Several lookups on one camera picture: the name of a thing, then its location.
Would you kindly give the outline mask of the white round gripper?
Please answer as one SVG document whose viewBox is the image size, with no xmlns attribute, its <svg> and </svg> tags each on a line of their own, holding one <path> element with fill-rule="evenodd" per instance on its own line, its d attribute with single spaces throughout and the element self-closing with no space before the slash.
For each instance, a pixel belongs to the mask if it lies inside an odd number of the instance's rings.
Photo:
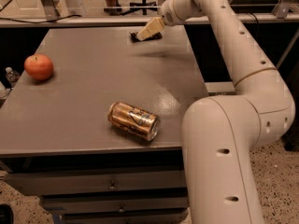
<svg viewBox="0 0 299 224">
<path fill-rule="evenodd" d="M 164 29 L 164 25 L 181 25 L 186 21 L 185 0 L 165 0 L 161 6 L 161 17 L 154 17 L 138 32 L 142 36 L 155 35 Z"/>
</svg>

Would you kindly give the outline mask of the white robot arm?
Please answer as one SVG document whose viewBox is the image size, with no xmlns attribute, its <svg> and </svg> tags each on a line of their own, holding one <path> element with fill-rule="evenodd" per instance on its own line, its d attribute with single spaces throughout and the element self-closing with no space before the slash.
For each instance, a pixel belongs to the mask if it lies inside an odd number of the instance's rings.
<svg viewBox="0 0 299 224">
<path fill-rule="evenodd" d="M 287 85 L 230 2 L 165 0 L 137 34 L 143 41 L 166 26 L 207 16 L 235 88 L 233 95 L 196 101 L 182 121 L 192 224 L 264 224 L 249 152 L 278 140 L 295 117 Z"/>
</svg>

